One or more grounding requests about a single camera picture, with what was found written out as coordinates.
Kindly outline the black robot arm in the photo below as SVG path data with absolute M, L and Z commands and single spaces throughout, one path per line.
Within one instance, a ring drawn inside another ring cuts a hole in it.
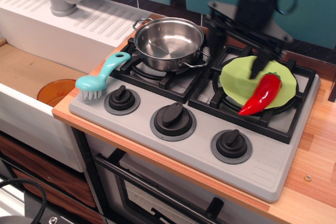
M 257 51 L 250 68 L 254 79 L 266 65 L 280 57 L 285 44 L 292 41 L 273 20 L 274 12 L 288 15 L 297 7 L 297 0 L 238 0 L 232 8 L 211 1 L 206 17 L 211 56 L 216 56 L 230 36 Z

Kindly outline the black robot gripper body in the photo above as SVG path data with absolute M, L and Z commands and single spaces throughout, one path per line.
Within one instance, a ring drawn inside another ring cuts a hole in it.
M 248 3 L 245 7 L 218 1 L 208 2 L 210 8 L 206 24 L 216 25 L 226 30 L 228 37 L 246 44 L 257 52 L 269 50 L 273 56 L 280 56 L 283 48 L 293 42 L 293 37 L 284 31 L 272 18 L 265 14 L 266 6 Z

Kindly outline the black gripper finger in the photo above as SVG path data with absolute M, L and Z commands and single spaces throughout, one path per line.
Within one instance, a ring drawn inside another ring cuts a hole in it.
M 273 53 L 269 50 L 261 50 L 257 52 L 257 58 L 253 61 L 251 67 L 250 79 L 255 79 L 257 75 L 264 70 L 269 61 L 274 59 Z
M 216 25 L 209 25 L 208 47 L 210 56 L 218 58 L 224 51 L 227 34 L 226 30 Z

